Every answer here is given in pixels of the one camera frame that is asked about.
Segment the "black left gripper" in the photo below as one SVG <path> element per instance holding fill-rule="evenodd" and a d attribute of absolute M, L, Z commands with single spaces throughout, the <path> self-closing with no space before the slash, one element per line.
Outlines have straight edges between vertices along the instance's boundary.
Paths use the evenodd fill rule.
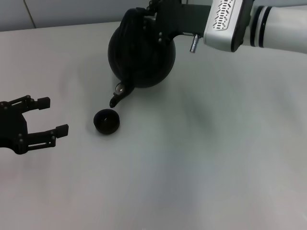
<path fill-rule="evenodd" d="M 61 125 L 55 129 L 27 133 L 27 122 L 23 113 L 31 110 L 43 110 L 50 107 L 50 98 L 37 100 L 30 95 L 0 103 L 0 147 L 11 149 L 14 153 L 22 155 L 28 151 L 52 148 L 56 140 L 68 135 L 69 126 Z"/>

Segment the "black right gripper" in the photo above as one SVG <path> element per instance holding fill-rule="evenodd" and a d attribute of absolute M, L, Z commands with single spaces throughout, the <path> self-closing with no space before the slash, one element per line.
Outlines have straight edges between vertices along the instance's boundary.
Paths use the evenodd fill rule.
<path fill-rule="evenodd" d="M 208 5 L 183 4 L 180 0 L 150 0 L 146 8 L 157 12 L 143 17 L 144 39 L 149 45 L 167 45 L 167 36 L 184 33 L 202 36 L 211 7 Z"/>

